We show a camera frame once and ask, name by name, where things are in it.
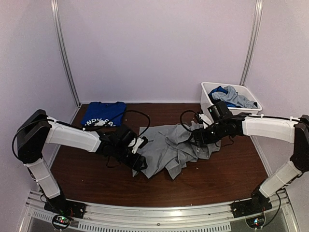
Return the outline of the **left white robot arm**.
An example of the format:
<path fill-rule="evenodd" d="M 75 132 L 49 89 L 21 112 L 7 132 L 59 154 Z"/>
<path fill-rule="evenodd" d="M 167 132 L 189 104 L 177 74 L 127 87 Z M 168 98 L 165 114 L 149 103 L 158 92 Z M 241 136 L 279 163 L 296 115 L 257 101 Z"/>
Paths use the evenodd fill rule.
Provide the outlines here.
<path fill-rule="evenodd" d="M 60 215 L 66 214 L 69 203 L 60 197 L 61 189 L 43 158 L 46 144 L 57 144 L 113 157 L 139 172 L 148 167 L 146 158 L 138 153 L 147 144 L 146 137 L 138 136 L 123 124 L 113 131 L 79 128 L 49 117 L 42 109 L 35 111 L 16 131 L 12 152 L 33 175 L 50 206 Z"/>

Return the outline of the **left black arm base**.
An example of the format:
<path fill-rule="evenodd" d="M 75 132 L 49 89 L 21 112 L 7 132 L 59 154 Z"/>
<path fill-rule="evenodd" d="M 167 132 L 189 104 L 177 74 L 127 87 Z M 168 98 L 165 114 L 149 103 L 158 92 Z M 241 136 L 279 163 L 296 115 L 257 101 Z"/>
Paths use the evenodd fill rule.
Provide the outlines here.
<path fill-rule="evenodd" d="M 70 218 L 81 218 L 83 219 L 86 204 L 67 200 L 62 189 L 60 188 L 60 194 L 54 198 L 48 198 L 45 193 L 43 194 L 46 203 L 44 209 L 60 215 L 69 216 Z"/>

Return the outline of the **blue t-shirt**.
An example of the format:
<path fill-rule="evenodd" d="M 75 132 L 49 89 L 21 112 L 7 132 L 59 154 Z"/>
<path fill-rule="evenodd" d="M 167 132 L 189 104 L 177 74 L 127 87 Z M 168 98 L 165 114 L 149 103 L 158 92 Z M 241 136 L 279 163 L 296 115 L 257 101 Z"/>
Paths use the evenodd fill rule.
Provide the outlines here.
<path fill-rule="evenodd" d="M 91 102 L 81 120 L 83 126 L 119 127 L 122 124 L 123 114 L 126 111 L 126 103 Z"/>

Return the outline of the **grey garment pile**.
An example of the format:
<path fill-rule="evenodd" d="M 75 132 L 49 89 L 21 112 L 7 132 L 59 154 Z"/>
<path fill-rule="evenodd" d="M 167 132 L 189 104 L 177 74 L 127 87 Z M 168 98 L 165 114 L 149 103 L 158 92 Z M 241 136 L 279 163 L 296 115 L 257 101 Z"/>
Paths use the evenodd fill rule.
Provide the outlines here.
<path fill-rule="evenodd" d="M 163 169 L 168 171 L 171 179 L 175 179 L 187 166 L 187 162 L 208 160 L 212 153 L 220 150 L 221 145 L 216 142 L 199 147 L 188 143 L 191 133 L 180 124 L 150 127 L 143 135 L 148 143 L 139 153 L 146 157 L 148 167 L 141 172 L 148 179 Z"/>

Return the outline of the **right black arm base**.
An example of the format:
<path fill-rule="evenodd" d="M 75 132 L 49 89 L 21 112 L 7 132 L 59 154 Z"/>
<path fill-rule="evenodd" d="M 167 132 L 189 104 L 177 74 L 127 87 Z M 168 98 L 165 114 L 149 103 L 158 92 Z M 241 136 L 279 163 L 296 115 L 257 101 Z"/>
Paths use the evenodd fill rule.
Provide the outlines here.
<path fill-rule="evenodd" d="M 235 200 L 230 204 L 234 218 L 250 216 L 272 209 L 269 197 L 265 197 L 258 188 L 251 193 L 248 200 Z"/>

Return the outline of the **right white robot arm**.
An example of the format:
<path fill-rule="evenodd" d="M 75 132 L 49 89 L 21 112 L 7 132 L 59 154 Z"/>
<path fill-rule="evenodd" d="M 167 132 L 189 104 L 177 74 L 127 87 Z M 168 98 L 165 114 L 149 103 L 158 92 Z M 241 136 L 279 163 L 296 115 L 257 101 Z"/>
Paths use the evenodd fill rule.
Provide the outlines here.
<path fill-rule="evenodd" d="M 215 144 L 225 137 L 260 137 L 281 141 L 293 146 L 291 157 L 271 176 L 265 179 L 252 193 L 248 210 L 258 213 L 266 205 L 266 199 L 292 183 L 309 170 L 309 117 L 278 117 L 239 113 L 227 108 L 222 101 L 210 106 L 208 112 L 212 123 L 191 131 L 190 142 L 203 147 Z"/>

